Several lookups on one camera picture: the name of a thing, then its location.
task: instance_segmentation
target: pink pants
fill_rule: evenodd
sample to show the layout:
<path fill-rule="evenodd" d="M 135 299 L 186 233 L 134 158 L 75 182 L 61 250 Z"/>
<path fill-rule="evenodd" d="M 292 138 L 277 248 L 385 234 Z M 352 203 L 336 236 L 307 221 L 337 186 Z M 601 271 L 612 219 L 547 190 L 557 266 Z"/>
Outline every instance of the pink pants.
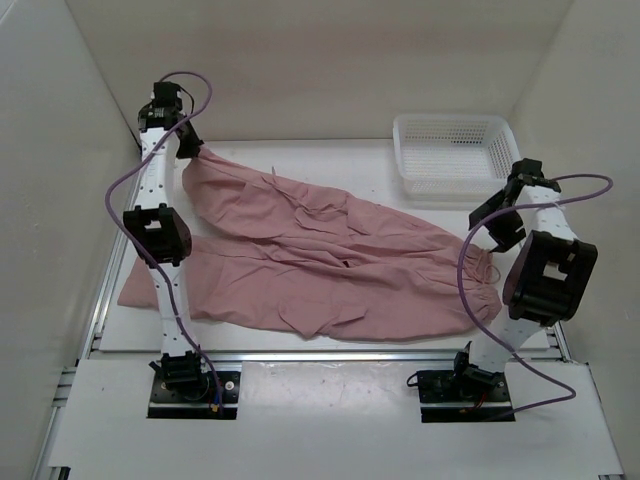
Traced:
<path fill-rule="evenodd" d="M 194 237 L 186 261 L 191 315 L 304 338 L 400 341 L 472 328 L 458 297 L 462 240 L 335 188 L 228 162 L 202 148 L 183 185 L 214 238 Z M 491 254 L 471 246 L 464 287 L 488 322 L 501 303 Z M 120 305 L 157 307 L 137 260 Z"/>

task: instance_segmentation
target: black mounting plate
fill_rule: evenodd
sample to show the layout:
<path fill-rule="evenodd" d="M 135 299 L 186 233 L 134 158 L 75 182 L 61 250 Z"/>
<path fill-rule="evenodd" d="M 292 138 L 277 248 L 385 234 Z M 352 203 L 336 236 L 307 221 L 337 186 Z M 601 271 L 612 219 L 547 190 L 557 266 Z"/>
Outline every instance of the black mounting plate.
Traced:
<path fill-rule="evenodd" d="M 453 382 L 452 370 L 422 370 L 417 372 L 422 423 L 483 422 L 510 411 L 511 397 L 503 377 L 487 394 L 481 407 L 472 410 L 478 398 L 465 397 Z M 515 416 L 505 415 L 496 422 L 513 422 Z"/>
<path fill-rule="evenodd" d="M 149 397 L 147 418 L 235 420 L 238 415 L 241 372 L 217 370 L 217 373 L 222 385 L 222 411 L 216 412 L 211 408 L 209 394 L 205 393 L 202 398 L 192 399 L 168 390 L 163 385 L 161 373 L 156 372 Z M 226 386 L 231 386 L 229 382 L 233 383 L 233 388 L 227 390 Z"/>

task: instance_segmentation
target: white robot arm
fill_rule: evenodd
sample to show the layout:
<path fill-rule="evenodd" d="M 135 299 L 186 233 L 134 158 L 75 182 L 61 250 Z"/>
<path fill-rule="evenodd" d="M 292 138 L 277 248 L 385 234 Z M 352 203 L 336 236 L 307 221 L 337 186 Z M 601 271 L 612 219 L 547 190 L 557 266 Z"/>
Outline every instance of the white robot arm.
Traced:
<path fill-rule="evenodd" d="M 152 100 L 138 116 L 143 158 L 184 118 L 181 90 L 171 82 L 154 84 Z M 212 382 L 211 372 L 194 348 L 197 340 L 184 279 L 184 260 L 191 253 L 191 234 L 173 208 L 173 180 L 176 158 L 197 156 L 202 143 L 190 122 L 172 133 L 144 170 L 134 209 L 123 215 L 127 230 L 171 280 L 175 310 L 169 287 L 157 265 L 140 255 L 149 266 L 162 318 L 162 359 L 159 365 L 152 363 L 151 366 L 167 389 L 186 396 L 197 395 Z"/>
<path fill-rule="evenodd" d="M 504 404 L 509 397 L 504 370 L 511 352 L 533 334 L 574 316 L 598 252 L 594 245 L 577 238 L 560 207 L 548 207 L 559 201 L 560 186 L 544 178 L 542 162 L 524 159 L 513 164 L 505 188 L 469 215 L 470 229 L 486 222 L 489 235 L 497 243 L 494 252 L 506 252 L 521 243 L 502 293 L 509 316 L 501 316 L 488 327 L 503 345 L 482 335 L 458 352 L 452 370 L 417 372 L 421 401 L 433 406 L 426 413 L 423 409 L 423 418 L 477 421 L 473 419 L 508 413 L 511 408 L 503 406 L 488 417 L 477 408 L 474 415 L 466 415 L 468 410 L 452 405 L 469 401 L 478 405 L 485 399 L 487 403 Z M 546 206 L 522 210 L 530 212 L 523 222 L 518 211 L 510 208 L 517 203 Z M 494 215 L 503 209 L 504 214 Z"/>

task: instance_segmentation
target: white plastic basket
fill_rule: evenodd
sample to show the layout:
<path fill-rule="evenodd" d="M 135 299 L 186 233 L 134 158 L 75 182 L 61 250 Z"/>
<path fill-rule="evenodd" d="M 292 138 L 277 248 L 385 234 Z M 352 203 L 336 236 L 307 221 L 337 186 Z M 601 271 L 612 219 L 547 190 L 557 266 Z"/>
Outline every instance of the white plastic basket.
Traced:
<path fill-rule="evenodd" d="M 406 192 L 438 201 L 486 200 L 520 160 L 509 125 L 495 115 L 399 115 L 393 143 Z"/>

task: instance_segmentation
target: pink cloth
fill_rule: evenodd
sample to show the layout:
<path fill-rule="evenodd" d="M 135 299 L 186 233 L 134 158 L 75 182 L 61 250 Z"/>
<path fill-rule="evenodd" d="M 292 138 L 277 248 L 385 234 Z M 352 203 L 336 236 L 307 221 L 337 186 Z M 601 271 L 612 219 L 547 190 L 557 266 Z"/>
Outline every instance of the pink cloth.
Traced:
<path fill-rule="evenodd" d="M 462 240 L 441 228 L 204 148 L 182 180 L 196 213 L 218 234 L 194 236 L 186 261 L 192 317 L 347 340 L 472 328 L 456 287 Z M 491 254 L 472 245 L 468 255 L 465 290 L 478 318 L 490 321 L 501 308 L 488 284 Z M 139 259 L 118 303 L 158 308 Z"/>

